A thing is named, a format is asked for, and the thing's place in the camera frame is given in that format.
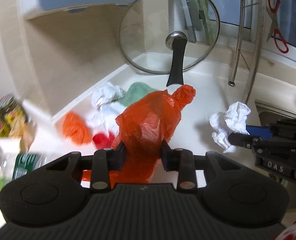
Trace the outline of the crumpled white tissue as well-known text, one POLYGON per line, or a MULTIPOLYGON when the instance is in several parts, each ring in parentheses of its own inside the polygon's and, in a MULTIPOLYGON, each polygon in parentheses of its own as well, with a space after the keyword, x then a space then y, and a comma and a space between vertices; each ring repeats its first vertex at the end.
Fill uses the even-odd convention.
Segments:
POLYGON ((104 131, 105 133, 119 134, 119 126, 115 119, 126 109, 126 107, 119 102, 111 102, 102 105, 99 110, 87 120, 89 128, 104 131))

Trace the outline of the white paper ball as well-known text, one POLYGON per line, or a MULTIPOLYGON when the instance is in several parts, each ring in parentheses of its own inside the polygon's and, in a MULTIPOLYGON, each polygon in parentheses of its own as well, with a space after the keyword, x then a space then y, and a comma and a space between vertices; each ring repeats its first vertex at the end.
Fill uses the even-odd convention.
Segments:
POLYGON ((246 104, 235 102, 229 106, 226 112, 219 112, 210 116, 209 124, 214 129, 212 138, 223 149, 223 153, 236 151, 236 146, 233 146, 228 140, 231 133, 249 135, 246 129, 246 121, 250 113, 251 109, 246 104))

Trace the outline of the orange plastic bag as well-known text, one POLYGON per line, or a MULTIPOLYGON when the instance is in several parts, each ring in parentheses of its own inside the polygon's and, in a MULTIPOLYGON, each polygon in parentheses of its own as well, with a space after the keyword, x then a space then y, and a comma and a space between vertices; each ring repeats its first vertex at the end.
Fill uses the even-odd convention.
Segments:
POLYGON ((112 186, 147 184, 152 180, 163 140, 170 141, 181 120, 181 111, 195 95, 195 89, 189 85, 180 86, 173 94, 157 90, 131 104, 116 118, 119 134, 111 148, 123 142, 126 159, 122 170, 109 172, 112 186))

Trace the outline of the beige paper wrapper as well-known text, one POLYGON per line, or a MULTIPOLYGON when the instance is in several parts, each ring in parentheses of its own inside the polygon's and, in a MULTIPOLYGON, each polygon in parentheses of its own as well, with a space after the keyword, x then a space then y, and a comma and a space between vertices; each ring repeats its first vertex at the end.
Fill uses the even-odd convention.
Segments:
POLYGON ((28 152, 35 140, 37 125, 33 122, 18 120, 10 132, 10 137, 19 139, 20 152, 28 152))

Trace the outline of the crushed clear plastic bottle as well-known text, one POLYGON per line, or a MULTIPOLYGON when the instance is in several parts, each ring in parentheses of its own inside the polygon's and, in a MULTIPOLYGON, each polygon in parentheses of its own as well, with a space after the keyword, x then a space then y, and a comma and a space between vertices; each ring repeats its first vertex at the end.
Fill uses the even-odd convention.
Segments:
POLYGON ((50 161, 49 156, 41 153, 6 154, 0 157, 0 179, 16 180, 50 161))

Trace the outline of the pickle jar green lid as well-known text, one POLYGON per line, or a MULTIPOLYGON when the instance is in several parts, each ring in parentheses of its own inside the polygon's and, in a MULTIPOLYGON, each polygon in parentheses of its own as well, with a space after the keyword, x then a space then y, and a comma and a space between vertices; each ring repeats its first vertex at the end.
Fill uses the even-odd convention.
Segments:
POLYGON ((13 93, 8 93, 0 99, 0 138, 9 136, 16 118, 27 121, 27 115, 21 103, 13 93))

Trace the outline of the red plastic scoop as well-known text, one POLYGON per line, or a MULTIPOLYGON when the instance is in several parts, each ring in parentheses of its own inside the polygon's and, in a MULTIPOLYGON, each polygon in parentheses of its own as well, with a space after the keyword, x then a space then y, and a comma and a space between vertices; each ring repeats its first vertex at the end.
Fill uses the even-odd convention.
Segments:
POLYGON ((98 150, 111 148, 114 140, 115 135, 112 132, 109 132, 109 134, 97 133, 92 137, 92 141, 98 150))

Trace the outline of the green cloth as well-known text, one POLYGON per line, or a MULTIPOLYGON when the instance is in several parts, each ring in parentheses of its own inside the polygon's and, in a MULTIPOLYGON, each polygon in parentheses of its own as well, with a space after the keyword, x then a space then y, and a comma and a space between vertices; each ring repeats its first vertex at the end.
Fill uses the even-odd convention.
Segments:
POLYGON ((117 102, 124 105, 125 107, 128 107, 131 104, 147 96, 147 94, 155 91, 156 89, 143 82, 135 82, 131 84, 128 91, 124 94, 123 98, 118 99, 117 102))

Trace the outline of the red handled scissors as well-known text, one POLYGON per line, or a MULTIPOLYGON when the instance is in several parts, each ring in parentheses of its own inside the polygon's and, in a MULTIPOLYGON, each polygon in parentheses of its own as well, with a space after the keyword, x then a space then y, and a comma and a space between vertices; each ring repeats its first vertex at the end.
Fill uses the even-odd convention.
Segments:
POLYGON ((270 38, 273 38, 276 48, 282 53, 287 54, 289 48, 287 45, 287 40, 283 37, 278 24, 277 12, 280 8, 281 0, 267 0, 268 7, 266 12, 268 13, 269 18, 271 19, 271 25, 267 35, 267 42, 270 38))

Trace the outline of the orange mesh net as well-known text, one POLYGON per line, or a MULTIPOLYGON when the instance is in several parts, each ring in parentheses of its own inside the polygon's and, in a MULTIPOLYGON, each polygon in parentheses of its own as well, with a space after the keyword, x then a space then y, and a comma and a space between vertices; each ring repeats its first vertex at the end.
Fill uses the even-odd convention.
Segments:
POLYGON ((92 135, 84 120, 74 112, 64 115, 62 135, 76 145, 90 144, 92 135))

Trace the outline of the steel dish rack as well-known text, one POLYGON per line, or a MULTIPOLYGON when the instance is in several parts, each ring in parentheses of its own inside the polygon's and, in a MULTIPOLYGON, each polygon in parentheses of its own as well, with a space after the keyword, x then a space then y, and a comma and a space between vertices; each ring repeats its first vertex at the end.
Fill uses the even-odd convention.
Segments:
POLYGON ((244 104, 248 103, 259 66, 259 57, 263 45, 265 30, 265 9, 266 0, 240 0, 240 16, 236 50, 232 71, 228 78, 228 85, 232 87, 235 86, 239 62, 240 59, 243 59, 247 69, 249 70, 242 98, 242 102, 244 104), (247 63, 247 60, 242 54, 242 51, 246 49, 246 46, 242 44, 244 41, 254 44, 254 47, 252 48, 253 58, 251 63, 247 63))

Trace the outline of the crumpled white paper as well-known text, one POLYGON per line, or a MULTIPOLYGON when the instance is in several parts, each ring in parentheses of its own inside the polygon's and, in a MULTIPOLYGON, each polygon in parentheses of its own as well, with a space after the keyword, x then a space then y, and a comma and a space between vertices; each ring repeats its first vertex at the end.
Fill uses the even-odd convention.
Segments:
POLYGON ((124 97, 125 90, 111 82, 106 82, 93 90, 91 105, 95 109, 124 97))

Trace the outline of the glass pot lid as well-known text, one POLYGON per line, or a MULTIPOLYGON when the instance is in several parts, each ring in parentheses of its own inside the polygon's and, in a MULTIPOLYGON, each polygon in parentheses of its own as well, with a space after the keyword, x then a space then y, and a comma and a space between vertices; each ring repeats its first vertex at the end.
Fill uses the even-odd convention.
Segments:
POLYGON ((215 47, 221 21, 212 0, 135 0, 119 25, 123 57, 136 69, 167 75, 183 85, 183 73, 215 47))

